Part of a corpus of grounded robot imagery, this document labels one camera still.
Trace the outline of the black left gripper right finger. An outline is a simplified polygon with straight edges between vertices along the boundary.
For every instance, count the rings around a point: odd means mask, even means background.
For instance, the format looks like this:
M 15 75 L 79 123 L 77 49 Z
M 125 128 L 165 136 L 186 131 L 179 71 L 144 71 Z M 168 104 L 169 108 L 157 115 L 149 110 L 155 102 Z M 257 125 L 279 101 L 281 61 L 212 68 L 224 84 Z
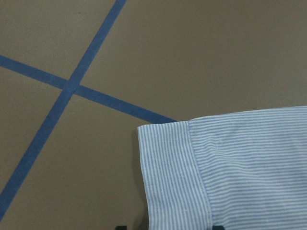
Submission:
M 224 227 L 221 225 L 214 225 L 212 226 L 212 230 L 224 230 Z

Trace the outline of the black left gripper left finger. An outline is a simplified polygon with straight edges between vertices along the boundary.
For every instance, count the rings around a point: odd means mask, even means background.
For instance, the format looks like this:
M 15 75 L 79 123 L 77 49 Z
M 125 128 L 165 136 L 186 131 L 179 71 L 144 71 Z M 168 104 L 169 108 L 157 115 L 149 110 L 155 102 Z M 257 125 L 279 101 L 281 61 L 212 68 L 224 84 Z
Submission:
M 127 230 L 127 226 L 116 226 L 115 230 Z

